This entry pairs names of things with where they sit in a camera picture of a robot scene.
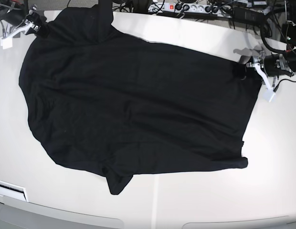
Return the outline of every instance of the power strip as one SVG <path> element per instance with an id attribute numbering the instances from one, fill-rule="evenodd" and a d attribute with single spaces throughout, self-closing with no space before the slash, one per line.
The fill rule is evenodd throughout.
<path id="1" fill-rule="evenodd" d="M 231 18 L 231 16 L 227 13 L 222 12 L 221 10 L 218 10 L 216 13 L 210 13 L 207 12 L 205 9 L 207 7 L 210 7 L 209 5 L 201 5 L 196 3 L 187 4 L 184 3 L 183 5 L 188 5 L 190 9 L 188 11 L 184 11 L 184 13 L 195 13 L 195 14 L 205 14 L 205 15 L 211 15 L 211 16 L 217 16 L 222 18 Z M 148 12 L 154 13 L 157 12 L 161 7 L 162 9 L 159 11 L 159 13 L 165 13 L 165 12 L 172 12 L 172 13 L 180 13 L 180 10 L 175 10 L 176 3 L 164 3 L 162 7 L 162 3 L 155 3 L 152 4 Z"/>

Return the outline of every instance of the black t-shirt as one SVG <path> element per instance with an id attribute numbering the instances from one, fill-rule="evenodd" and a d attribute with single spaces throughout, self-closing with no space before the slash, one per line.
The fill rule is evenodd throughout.
<path id="1" fill-rule="evenodd" d="M 149 43 L 112 25 L 112 2 L 67 8 L 25 57 L 28 123 L 52 160 L 106 177 L 245 168 L 242 137 L 261 83 L 236 63 Z"/>

